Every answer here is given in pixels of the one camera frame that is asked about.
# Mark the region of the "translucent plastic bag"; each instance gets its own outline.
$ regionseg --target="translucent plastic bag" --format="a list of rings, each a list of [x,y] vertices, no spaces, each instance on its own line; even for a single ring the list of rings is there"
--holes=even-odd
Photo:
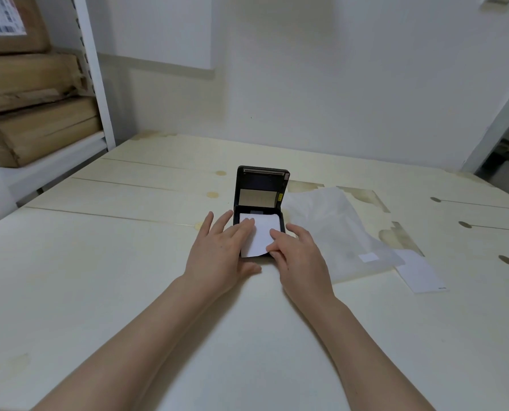
[[[292,223],[310,231],[333,283],[404,265],[391,248],[365,231],[354,207],[336,187],[286,193],[281,207]]]

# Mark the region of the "table surface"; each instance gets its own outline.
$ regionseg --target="table surface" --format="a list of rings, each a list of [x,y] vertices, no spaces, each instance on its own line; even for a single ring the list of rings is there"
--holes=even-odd
[[[413,294],[389,271],[336,295],[436,409],[509,410],[509,195],[440,169],[155,132],[0,221],[0,409],[32,407],[182,273],[199,222],[232,207],[238,165],[288,169],[289,192],[352,188],[375,236],[400,223],[450,291]],[[192,327],[141,409],[347,402],[265,262]]]

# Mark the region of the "white table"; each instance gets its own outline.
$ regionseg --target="white table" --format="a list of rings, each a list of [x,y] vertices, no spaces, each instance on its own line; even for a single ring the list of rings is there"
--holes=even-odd
[[[391,213],[348,195],[367,230],[399,222],[450,291],[415,295],[389,271],[337,296],[438,410],[509,410],[509,195],[438,169],[155,133],[0,221],[0,409],[32,407],[182,273],[196,224],[232,207],[242,164],[374,191]],[[192,328],[142,409],[347,405],[267,262]]]

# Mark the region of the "device lid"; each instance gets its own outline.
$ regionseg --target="device lid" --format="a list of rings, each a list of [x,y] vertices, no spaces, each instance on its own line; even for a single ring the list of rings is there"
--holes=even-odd
[[[239,166],[235,182],[234,207],[280,209],[290,176],[288,170]]]

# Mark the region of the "stacked cardboard box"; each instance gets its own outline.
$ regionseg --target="stacked cardboard box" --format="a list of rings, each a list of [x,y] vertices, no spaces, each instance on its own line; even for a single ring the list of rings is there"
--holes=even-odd
[[[35,0],[0,0],[0,167],[22,167],[102,128],[75,55],[49,53]]]

